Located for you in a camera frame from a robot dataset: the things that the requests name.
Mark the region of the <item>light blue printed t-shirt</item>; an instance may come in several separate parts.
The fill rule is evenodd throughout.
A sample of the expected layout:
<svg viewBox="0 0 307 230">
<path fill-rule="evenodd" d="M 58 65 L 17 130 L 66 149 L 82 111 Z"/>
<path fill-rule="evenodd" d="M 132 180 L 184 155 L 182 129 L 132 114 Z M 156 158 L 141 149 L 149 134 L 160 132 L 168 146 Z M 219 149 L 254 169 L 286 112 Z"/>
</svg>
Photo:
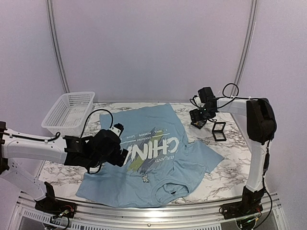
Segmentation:
<svg viewBox="0 0 307 230">
<path fill-rule="evenodd" d="M 159 207 L 189 195 L 223 159 L 201 141 L 188 141 L 168 103 L 113 117 L 124 126 L 121 147 L 129 151 L 124 165 L 106 163 L 97 174 L 85 173 L 78 197 L 111 207 Z"/>
</svg>

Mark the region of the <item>white perforated plastic basket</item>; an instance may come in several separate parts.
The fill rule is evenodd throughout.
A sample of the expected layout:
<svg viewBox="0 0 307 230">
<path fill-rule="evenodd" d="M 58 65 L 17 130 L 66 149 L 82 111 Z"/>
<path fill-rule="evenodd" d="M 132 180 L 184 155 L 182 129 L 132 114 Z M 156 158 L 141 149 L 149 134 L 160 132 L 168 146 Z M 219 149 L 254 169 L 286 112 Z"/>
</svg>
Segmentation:
<svg viewBox="0 0 307 230">
<path fill-rule="evenodd" d="M 51 107 L 41 127 L 53 135 L 80 136 L 87 116 L 93 109 L 94 92 L 71 92 L 61 95 Z"/>
</svg>

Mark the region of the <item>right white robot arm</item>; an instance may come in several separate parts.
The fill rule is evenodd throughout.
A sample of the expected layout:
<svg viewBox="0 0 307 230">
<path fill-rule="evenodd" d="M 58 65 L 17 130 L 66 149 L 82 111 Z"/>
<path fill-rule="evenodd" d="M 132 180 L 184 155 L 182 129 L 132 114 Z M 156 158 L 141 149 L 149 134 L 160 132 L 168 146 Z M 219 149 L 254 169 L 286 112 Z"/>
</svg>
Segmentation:
<svg viewBox="0 0 307 230">
<path fill-rule="evenodd" d="M 203 87 L 190 99 L 196 109 L 189 112 L 191 124 L 201 129 L 206 121 L 213 121 L 218 112 L 242 115 L 247 119 L 247 134 L 251 141 L 251 163 L 248 180 L 243 189 L 238 211 L 247 215 L 256 207 L 255 198 L 266 192 L 265 174 L 270 161 L 270 142 L 277 123 L 272 106 L 266 98 L 227 96 L 216 97 L 211 87 Z"/>
</svg>

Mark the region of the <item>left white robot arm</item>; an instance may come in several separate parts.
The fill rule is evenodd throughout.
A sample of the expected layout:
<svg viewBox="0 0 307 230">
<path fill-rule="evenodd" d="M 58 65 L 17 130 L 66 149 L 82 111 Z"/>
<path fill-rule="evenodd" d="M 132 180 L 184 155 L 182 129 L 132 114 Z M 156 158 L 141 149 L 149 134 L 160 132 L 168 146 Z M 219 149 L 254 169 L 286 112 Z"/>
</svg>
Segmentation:
<svg viewBox="0 0 307 230">
<path fill-rule="evenodd" d="M 108 162 L 123 166 L 128 151 L 122 149 L 120 136 L 124 126 L 110 124 L 94 136 L 62 136 L 57 132 L 53 138 L 26 136 L 0 124 L 0 177 L 26 192 L 39 208 L 57 213 L 61 204 L 56 199 L 51 184 L 42 182 L 14 161 L 15 158 L 52 161 L 65 166 L 79 166 L 90 171 Z"/>
</svg>

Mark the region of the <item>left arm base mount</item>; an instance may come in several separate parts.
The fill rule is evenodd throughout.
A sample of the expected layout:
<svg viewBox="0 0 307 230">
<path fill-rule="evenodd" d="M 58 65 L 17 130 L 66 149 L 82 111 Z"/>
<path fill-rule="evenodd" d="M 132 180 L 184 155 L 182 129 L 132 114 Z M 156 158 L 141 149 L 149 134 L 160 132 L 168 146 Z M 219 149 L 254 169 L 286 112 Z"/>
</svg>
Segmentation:
<svg viewBox="0 0 307 230">
<path fill-rule="evenodd" d="M 44 185 L 46 187 L 45 197 L 38 201 L 35 200 L 35 209 L 53 214 L 56 217 L 60 217 L 62 214 L 64 217 L 73 218 L 76 204 L 56 199 L 53 186 L 48 182 L 44 182 Z"/>
</svg>

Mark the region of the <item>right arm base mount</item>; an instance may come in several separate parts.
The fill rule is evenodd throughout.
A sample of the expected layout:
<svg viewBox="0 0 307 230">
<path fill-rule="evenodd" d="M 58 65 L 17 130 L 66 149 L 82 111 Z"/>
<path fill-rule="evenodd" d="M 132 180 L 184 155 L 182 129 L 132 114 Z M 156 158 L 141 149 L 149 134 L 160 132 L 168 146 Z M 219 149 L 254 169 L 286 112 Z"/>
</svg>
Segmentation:
<svg viewBox="0 0 307 230">
<path fill-rule="evenodd" d="M 221 205 L 219 212 L 224 219 L 239 218 L 252 215 L 263 210 L 261 199 L 264 196 L 265 188 L 252 192 L 243 187 L 242 199 L 238 202 L 232 202 Z"/>
</svg>

